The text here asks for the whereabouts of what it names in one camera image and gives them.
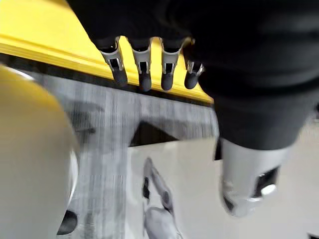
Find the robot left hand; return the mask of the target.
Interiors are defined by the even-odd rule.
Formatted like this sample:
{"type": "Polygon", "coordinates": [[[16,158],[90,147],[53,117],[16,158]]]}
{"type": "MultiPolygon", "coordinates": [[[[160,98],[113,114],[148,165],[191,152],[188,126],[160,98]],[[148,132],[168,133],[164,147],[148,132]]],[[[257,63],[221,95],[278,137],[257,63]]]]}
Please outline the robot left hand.
{"type": "Polygon", "coordinates": [[[160,37],[165,55],[183,53],[202,68],[214,100],[226,210],[242,217],[274,192],[282,162],[319,102],[316,0],[71,0],[105,58],[115,38],[144,49],[160,37]]]}

